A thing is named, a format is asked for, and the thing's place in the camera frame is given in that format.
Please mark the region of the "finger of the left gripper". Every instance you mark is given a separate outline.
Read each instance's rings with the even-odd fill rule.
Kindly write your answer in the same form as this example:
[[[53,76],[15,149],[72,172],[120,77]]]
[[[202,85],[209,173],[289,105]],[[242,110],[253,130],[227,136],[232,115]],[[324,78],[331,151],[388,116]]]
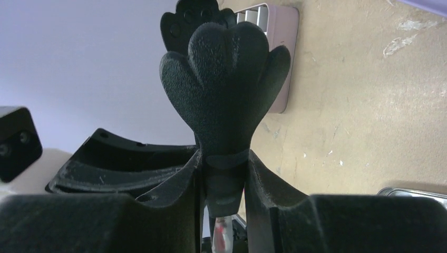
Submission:
[[[127,193],[134,198],[177,173],[196,145],[144,144],[97,129],[46,185],[49,193]]]

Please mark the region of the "black metal tongs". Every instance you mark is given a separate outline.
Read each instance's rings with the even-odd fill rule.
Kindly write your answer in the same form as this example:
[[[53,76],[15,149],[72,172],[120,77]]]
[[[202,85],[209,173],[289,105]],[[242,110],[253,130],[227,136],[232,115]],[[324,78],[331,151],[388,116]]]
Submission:
[[[163,88],[194,132],[202,157],[213,252],[234,249],[232,215],[245,186],[252,136],[290,69],[285,46],[270,49],[256,24],[216,1],[178,1],[160,22],[167,49]]]

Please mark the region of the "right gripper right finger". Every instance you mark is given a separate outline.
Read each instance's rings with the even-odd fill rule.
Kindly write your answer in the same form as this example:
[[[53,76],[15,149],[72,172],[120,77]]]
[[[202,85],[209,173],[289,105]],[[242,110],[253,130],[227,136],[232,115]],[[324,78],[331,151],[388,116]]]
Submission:
[[[446,252],[446,209],[423,197],[306,195],[249,154],[250,252]]]

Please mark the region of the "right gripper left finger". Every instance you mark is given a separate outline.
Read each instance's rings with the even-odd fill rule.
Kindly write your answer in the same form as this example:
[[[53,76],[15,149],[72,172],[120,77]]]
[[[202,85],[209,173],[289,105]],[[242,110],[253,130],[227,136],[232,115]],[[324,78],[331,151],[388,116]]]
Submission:
[[[125,193],[13,194],[1,252],[201,252],[201,152],[143,200]]]

